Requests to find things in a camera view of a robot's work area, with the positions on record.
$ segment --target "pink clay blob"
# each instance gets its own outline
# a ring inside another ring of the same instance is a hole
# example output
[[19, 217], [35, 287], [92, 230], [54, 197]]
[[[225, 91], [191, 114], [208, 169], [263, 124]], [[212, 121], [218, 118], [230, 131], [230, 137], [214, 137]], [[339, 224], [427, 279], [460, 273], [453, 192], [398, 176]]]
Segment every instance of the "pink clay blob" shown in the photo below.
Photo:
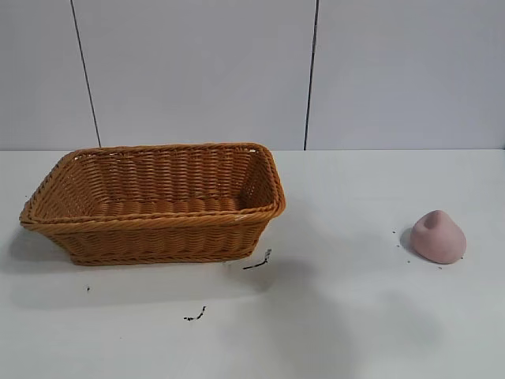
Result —
[[466, 238], [446, 212], [433, 211], [416, 222], [410, 245], [426, 259], [446, 265], [461, 259]]

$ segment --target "brown woven basket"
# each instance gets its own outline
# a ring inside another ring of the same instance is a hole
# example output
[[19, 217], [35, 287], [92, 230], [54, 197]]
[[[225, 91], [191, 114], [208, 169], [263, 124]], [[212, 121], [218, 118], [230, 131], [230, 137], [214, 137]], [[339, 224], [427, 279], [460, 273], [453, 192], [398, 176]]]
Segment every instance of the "brown woven basket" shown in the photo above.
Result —
[[250, 255], [285, 206], [258, 144], [92, 148], [58, 162], [20, 221], [76, 265], [211, 262]]

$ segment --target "white table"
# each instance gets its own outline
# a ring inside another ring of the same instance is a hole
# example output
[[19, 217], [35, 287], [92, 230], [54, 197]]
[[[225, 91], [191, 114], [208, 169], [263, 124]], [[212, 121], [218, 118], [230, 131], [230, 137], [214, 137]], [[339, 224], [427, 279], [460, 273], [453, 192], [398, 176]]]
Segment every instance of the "white table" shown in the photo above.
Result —
[[[287, 209], [252, 257], [108, 268], [18, 226], [62, 154], [0, 152], [0, 377], [505, 377], [505, 152], [278, 152]], [[400, 243], [437, 208], [454, 265]]]

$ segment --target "basket rim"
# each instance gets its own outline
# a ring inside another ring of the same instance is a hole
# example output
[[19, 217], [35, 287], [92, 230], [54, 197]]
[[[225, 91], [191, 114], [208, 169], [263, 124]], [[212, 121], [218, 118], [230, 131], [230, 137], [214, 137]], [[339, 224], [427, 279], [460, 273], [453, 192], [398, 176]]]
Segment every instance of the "basket rim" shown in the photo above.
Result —
[[[44, 194], [58, 182], [58, 179], [71, 167], [72, 162], [80, 156], [109, 155], [111, 153], [166, 152], [173, 150], [203, 150], [206, 148], [249, 148], [261, 153], [264, 162], [271, 172], [271, 185], [274, 190], [274, 200], [264, 207], [244, 208], [237, 211], [217, 212], [164, 212], [142, 213], [121, 216], [78, 216], [41, 218], [35, 216], [37, 207]], [[158, 227], [188, 227], [210, 225], [232, 225], [237, 223], [258, 223], [268, 221], [282, 213], [286, 201], [276, 170], [275, 161], [268, 148], [256, 143], [210, 143], [210, 144], [168, 144], [118, 146], [105, 148], [85, 148], [70, 152], [63, 156], [46, 176], [31, 198], [24, 205], [20, 214], [21, 224], [34, 231], [76, 232], [96, 230], [116, 230], [158, 228]]]

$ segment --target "black crumb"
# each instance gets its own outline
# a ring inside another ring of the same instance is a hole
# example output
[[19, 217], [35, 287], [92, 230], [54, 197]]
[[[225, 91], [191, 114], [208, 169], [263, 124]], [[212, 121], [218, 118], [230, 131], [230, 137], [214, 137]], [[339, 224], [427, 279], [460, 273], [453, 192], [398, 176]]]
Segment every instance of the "black crumb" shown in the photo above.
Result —
[[204, 315], [206, 309], [207, 309], [207, 306], [204, 306], [202, 308], [202, 311], [200, 312], [200, 314], [197, 317], [184, 317], [184, 319], [187, 321], [199, 320]]
[[263, 262], [258, 263], [257, 265], [254, 265], [254, 266], [243, 267], [242, 270], [249, 270], [250, 268], [256, 268], [256, 267], [263, 266], [264, 264], [268, 263], [268, 260], [270, 259], [270, 254], [271, 254], [271, 249], [268, 249], [267, 252], [265, 253], [265, 259], [263, 260]]

